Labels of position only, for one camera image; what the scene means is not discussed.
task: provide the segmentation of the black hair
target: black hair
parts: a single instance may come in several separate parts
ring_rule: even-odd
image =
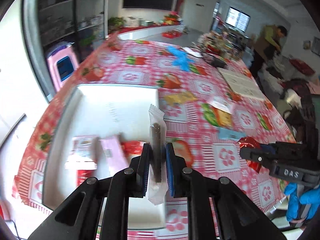
[[[285,37],[288,35],[288,30],[287,30],[285,27],[279,25],[279,26],[278,26],[278,29],[280,29],[281,33],[282,33]]]

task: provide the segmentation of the shelf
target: shelf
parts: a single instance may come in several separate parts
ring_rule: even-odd
[[[68,2],[71,2],[71,1],[72,1],[72,0],[66,0],[66,1],[63,1],[63,2],[55,3],[55,4],[53,4],[53,5],[49,5],[49,6],[47,6],[46,8],[43,8],[43,9],[39,10],[39,12],[43,12],[43,11],[49,9],[49,8],[53,8],[53,7],[56,7],[57,5],[61,5],[61,4],[64,4],[64,3],[68,3]]]
[[[87,27],[80,28],[80,29],[78,30],[78,32],[79,32],[79,31],[83,31],[83,30],[88,29],[88,28],[91,28],[91,27],[99,26],[99,25],[101,25],[101,24],[102,24],[102,23],[95,24],[95,25],[89,25],[89,26],[87,26]]]
[[[57,40],[62,39],[63,37],[66,37],[66,36],[68,36],[68,35],[71,35],[71,34],[73,34],[73,33],[75,33],[75,32],[69,32],[69,33],[66,33],[66,34],[64,34],[64,35],[62,35],[62,36],[60,36],[60,37],[58,37],[58,38],[54,39],[53,41],[50,41],[50,42],[48,42],[48,43],[44,44],[43,46],[47,46],[47,45],[49,45],[49,44],[51,44],[51,43],[53,43],[53,42],[55,42],[55,41],[57,41]]]

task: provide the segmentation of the dark pants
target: dark pants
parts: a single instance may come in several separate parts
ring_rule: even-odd
[[[262,65],[264,63],[264,59],[258,54],[256,50],[253,51],[254,56],[253,56],[253,62],[250,67],[250,72],[254,78],[257,78],[258,76],[258,71],[262,68]]]

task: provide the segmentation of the brown vest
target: brown vest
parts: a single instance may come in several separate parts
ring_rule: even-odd
[[[262,28],[260,32],[260,36],[256,43],[254,44],[254,49],[258,52],[258,54],[265,60],[265,62],[268,61],[267,56],[264,54],[264,50],[270,46],[270,43],[265,39],[266,36],[266,27],[272,27],[273,28],[273,37],[272,39],[274,41],[279,42],[279,37],[277,35],[278,27],[276,25],[266,25]]]

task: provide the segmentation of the pink checkered tablecloth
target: pink checkered tablecloth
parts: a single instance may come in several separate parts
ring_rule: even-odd
[[[179,89],[159,87],[159,105],[165,112],[167,141],[180,141],[192,155],[193,169],[213,179],[230,178],[263,211],[269,211],[284,198],[279,180],[268,175],[262,168],[260,173],[248,167],[239,156],[238,143],[219,140],[217,127],[204,118],[203,103],[211,94],[232,101],[227,95],[229,88],[220,73],[202,59],[194,65],[204,71],[198,73],[181,71],[172,65],[175,57],[169,55],[168,44],[149,41],[122,41],[121,50],[112,50],[107,41],[94,51],[66,81],[38,122],[23,155],[19,172],[15,176],[12,195],[23,203],[50,214],[42,205],[42,183],[51,136],[61,117],[71,90],[81,83],[119,83],[158,86],[164,74],[175,75]],[[243,73],[242,61],[230,63],[228,69]],[[179,106],[169,106],[164,96],[182,91],[191,91],[197,101]],[[272,127],[263,127],[258,114],[268,118]],[[234,130],[243,131],[260,143],[275,141],[295,142],[284,120],[273,107],[267,108],[262,101],[242,98],[235,103],[232,115]],[[187,200],[167,199],[167,227],[155,231],[129,231],[128,239],[187,239]]]

